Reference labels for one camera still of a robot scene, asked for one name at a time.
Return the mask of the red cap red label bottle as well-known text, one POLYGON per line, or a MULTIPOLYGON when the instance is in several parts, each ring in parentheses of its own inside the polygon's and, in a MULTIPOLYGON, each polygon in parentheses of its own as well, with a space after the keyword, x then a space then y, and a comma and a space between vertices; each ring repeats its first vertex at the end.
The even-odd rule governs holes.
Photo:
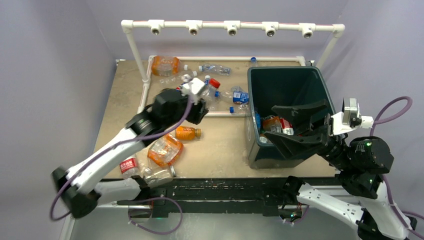
POLYGON ((215 94, 218 91, 221 83, 214 78, 208 80, 205 87, 200 92, 199 97, 205 101, 205 107, 210 108, 216 102, 215 94))

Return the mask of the orange juice bottle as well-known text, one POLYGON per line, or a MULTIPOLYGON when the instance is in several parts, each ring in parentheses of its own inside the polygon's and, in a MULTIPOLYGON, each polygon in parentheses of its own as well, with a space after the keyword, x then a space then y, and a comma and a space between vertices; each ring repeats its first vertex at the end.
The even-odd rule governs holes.
POLYGON ((269 132, 282 132, 282 124, 278 116, 270 115, 262 120, 262 128, 269 132))

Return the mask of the small orange bottle amber cap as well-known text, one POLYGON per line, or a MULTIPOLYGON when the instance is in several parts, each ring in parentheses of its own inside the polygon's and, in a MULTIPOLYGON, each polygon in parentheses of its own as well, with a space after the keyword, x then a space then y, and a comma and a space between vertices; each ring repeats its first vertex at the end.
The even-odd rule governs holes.
POLYGON ((199 139, 202 136, 202 131, 200 128, 188 127, 188 126, 178 126, 175 129, 175 137, 183 141, 192 141, 199 139))

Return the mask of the large orange label crushed bottle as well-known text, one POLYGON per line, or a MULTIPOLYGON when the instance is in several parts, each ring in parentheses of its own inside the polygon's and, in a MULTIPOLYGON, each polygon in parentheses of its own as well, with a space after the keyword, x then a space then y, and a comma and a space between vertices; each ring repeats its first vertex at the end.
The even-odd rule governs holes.
POLYGON ((166 134, 150 145, 147 157, 160 167, 169 167, 179 159, 183 149, 182 142, 173 135, 166 134))

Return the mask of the large red label water bottle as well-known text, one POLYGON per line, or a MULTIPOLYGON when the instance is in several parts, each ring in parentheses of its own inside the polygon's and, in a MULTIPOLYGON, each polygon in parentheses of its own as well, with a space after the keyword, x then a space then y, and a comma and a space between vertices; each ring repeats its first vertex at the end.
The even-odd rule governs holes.
POLYGON ((280 124, 282 128, 282 133, 286 135, 293 136, 294 135, 294 129, 290 122, 288 122, 286 119, 280 117, 280 124))

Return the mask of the blue label water bottle front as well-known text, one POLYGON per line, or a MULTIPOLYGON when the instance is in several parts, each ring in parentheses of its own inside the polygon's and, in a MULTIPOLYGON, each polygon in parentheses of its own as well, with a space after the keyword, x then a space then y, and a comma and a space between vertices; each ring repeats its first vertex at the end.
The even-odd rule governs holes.
POLYGON ((257 111, 254 112, 254 119, 255 119, 255 124, 256 124, 257 130, 260 131, 261 127, 262 127, 261 117, 260 117, 260 114, 257 111))

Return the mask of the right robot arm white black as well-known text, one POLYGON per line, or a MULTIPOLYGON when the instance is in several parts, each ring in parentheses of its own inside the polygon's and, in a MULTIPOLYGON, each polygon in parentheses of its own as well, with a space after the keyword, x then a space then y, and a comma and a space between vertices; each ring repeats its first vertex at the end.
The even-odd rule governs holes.
POLYGON ((345 142, 347 133, 372 128, 374 119, 360 113, 355 98, 346 98, 340 112, 326 115, 321 125, 314 126, 313 115, 328 106, 325 99, 305 105, 275 105, 272 110, 292 124, 294 134, 267 131, 265 136, 286 158, 306 153, 322 157, 339 171, 341 186, 359 204, 339 200, 295 176, 286 179, 275 198, 283 205, 317 208, 356 230, 362 240, 408 239, 417 221, 405 216, 391 196, 385 174, 390 172, 394 157, 388 144, 376 136, 345 142))

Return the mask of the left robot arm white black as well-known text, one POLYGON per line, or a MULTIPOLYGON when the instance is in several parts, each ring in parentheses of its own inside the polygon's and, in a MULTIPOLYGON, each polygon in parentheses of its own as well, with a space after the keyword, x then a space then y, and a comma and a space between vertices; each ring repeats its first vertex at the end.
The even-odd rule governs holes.
POLYGON ((184 121, 199 124, 208 113, 205 98, 191 91, 163 89, 128 121, 118 134, 82 162, 65 169, 57 167, 51 178, 56 195, 49 209, 51 221, 85 217, 99 204, 132 200, 138 205, 149 199, 149 184, 141 177, 103 182, 121 162, 175 130, 184 121))

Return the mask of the dark green plastic bin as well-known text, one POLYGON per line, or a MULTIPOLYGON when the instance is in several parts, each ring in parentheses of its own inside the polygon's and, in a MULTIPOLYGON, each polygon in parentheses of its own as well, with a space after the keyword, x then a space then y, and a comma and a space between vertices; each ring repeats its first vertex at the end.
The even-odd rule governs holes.
POLYGON ((247 83, 249 112, 244 128, 248 166, 252 169, 294 168, 307 160, 285 159, 272 143, 261 142, 255 112, 265 118, 275 115, 273 106, 297 106, 327 100, 329 114, 335 114, 320 70, 313 66, 251 67, 247 72, 247 83))

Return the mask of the clear bottle blue label right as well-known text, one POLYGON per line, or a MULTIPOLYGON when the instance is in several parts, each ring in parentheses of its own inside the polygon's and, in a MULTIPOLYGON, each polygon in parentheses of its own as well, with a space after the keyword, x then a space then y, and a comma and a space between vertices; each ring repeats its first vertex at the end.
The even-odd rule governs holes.
POLYGON ((244 105, 249 102, 249 93, 242 90, 218 90, 214 96, 227 104, 244 105))

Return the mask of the clear bottle white cap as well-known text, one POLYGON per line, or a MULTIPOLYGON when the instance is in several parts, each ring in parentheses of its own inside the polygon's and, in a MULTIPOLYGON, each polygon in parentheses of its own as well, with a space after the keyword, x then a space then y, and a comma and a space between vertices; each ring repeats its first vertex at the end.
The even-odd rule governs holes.
POLYGON ((198 72, 196 70, 191 70, 187 64, 184 64, 176 74, 160 79, 159 83, 163 87, 179 86, 191 81, 197 76, 198 72))

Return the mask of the clear bottle blue cap low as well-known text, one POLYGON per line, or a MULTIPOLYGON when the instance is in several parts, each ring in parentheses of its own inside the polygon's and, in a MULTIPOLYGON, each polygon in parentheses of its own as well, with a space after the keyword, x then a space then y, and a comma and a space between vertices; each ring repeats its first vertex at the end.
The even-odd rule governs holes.
POLYGON ((228 109, 231 114, 246 114, 249 112, 249 105, 248 104, 234 105, 234 106, 230 106, 228 109))

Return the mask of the clear crushed bottle back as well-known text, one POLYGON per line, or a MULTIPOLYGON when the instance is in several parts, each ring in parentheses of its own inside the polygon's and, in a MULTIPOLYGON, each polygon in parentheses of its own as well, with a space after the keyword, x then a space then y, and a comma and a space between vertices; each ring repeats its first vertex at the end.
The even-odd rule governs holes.
POLYGON ((217 74, 221 76, 229 76, 231 74, 231 68, 219 65, 219 64, 211 64, 205 63, 198 66, 198 70, 200 72, 209 73, 209 74, 217 74))

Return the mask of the orange label bottle far corner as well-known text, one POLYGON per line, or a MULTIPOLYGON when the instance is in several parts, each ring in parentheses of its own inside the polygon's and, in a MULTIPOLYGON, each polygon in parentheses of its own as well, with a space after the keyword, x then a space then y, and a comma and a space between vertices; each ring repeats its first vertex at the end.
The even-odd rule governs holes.
POLYGON ((180 71, 180 65, 177 57, 157 55, 152 58, 151 72, 155 76, 170 77, 180 71))

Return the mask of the white PVC pipe frame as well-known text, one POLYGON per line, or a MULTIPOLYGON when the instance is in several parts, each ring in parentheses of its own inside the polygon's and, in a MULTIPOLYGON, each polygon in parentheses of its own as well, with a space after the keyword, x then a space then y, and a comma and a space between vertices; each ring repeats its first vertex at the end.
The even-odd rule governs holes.
MULTIPOLYGON (((279 23, 277 21, 263 21, 263 22, 246 22, 240 20, 225 20, 225 21, 202 21, 202 20, 185 20, 185 21, 171 21, 163 19, 149 19, 149 20, 129 20, 124 19, 121 21, 121 27, 126 35, 130 49, 137 64, 139 73, 142 79, 142 94, 137 113, 140 113, 146 106, 147 97, 151 85, 151 63, 153 55, 148 58, 148 69, 143 65, 143 61, 137 44, 134 38, 133 30, 137 28, 147 28, 154 35, 159 35, 163 29, 166 28, 181 28, 188 29, 189 34, 196 36, 202 29, 225 29, 230 36, 235 36, 240 29, 261 30, 264 31, 268 37, 273 37, 277 31, 297 31, 300 32, 302 37, 309 39, 315 32, 328 32, 332 33, 332 38, 325 47, 321 57, 315 67, 321 68, 330 53, 332 52, 338 39, 343 35, 346 26, 344 24, 315 24, 315 23, 279 23)), ((249 61, 252 57, 249 56, 177 56, 183 61, 225 61, 225 62, 240 62, 249 61)), ((256 56, 256 60, 260 62, 297 62, 300 66, 306 67, 307 61, 304 56, 256 56)), ((223 118, 223 117, 243 117, 242 113, 229 113, 224 111, 213 111, 208 113, 206 117, 210 118, 223 118)))

